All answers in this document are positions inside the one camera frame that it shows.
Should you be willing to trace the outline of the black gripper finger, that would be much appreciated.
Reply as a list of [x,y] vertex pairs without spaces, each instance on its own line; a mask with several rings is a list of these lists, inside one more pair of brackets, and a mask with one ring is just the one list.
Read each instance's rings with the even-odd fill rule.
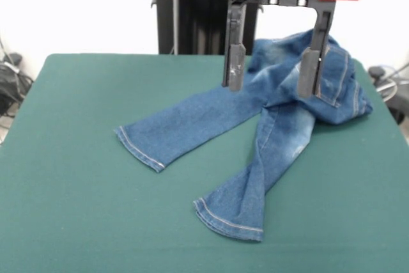
[[243,84],[246,54],[243,44],[245,12],[246,5],[229,0],[222,86],[230,91],[240,91]]
[[327,52],[328,35],[332,25],[334,9],[317,11],[311,44],[302,53],[297,93],[302,98],[316,95],[320,85],[320,74]]

